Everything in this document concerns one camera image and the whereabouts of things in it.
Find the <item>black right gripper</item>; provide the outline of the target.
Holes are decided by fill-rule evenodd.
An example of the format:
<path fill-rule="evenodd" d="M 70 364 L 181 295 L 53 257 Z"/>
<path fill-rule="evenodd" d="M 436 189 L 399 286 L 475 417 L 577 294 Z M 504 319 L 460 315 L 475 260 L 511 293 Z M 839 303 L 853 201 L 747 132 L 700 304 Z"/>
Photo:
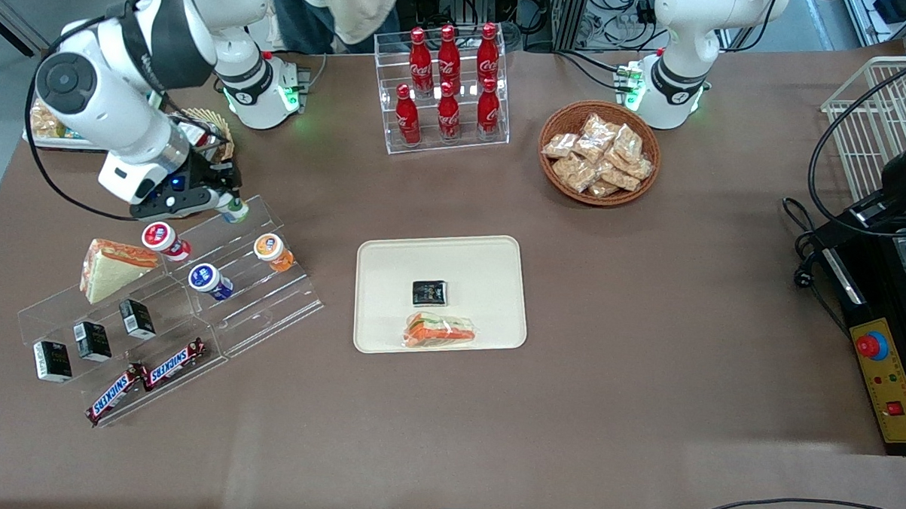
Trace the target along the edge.
<path fill-rule="evenodd" d="M 130 216 L 140 222 L 185 218 L 196 212 L 223 212 L 229 195 L 240 196 L 243 185 L 235 163 L 209 163 L 192 154 L 140 202 L 128 206 Z"/>

